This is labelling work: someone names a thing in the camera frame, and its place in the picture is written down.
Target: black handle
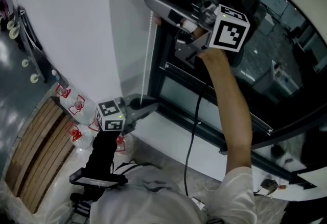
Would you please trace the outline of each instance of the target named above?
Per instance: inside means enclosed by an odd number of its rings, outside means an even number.
[[[117,149],[116,139],[120,131],[103,132],[100,130],[93,142],[93,151],[88,158],[85,172],[94,179],[104,179],[110,174],[110,167]]]

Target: wooden crate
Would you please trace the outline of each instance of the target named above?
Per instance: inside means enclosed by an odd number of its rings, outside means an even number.
[[[68,115],[48,99],[20,141],[5,181],[15,196],[35,213],[52,180],[74,146],[65,127]]]

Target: white t-shirt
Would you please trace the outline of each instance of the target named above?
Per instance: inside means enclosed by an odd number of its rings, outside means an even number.
[[[106,191],[92,203],[90,224],[214,224],[219,223],[218,219],[225,224],[256,223],[250,168],[236,168],[225,176],[213,194],[208,215],[153,166],[134,168],[125,176],[128,184],[120,190]]]

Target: plastic bottle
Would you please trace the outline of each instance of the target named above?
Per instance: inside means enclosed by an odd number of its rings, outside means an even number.
[[[53,69],[51,71],[51,73],[55,77],[56,81],[59,81],[60,80],[60,75],[59,75],[59,73],[55,69]]]
[[[71,135],[71,142],[77,148],[92,150],[94,136],[88,126],[83,124],[75,125],[73,122],[67,126],[67,131]]]
[[[61,105],[76,121],[84,125],[93,123],[96,112],[94,102],[86,99],[75,88],[70,86],[65,88],[59,84],[56,93],[59,94]]]
[[[116,154],[128,155],[132,153],[134,147],[132,135],[126,134],[125,136],[118,136],[116,143]]]
[[[99,122],[98,119],[96,117],[96,115],[94,115],[94,119],[92,121],[92,123],[88,126],[88,128],[91,130],[92,135],[94,137],[96,137],[99,133]]]

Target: tiled floor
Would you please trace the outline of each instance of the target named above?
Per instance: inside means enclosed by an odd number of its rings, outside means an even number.
[[[32,84],[30,76],[36,71],[32,64],[22,67],[26,58],[9,31],[0,32],[0,176],[19,129],[54,83],[50,77],[46,84]]]

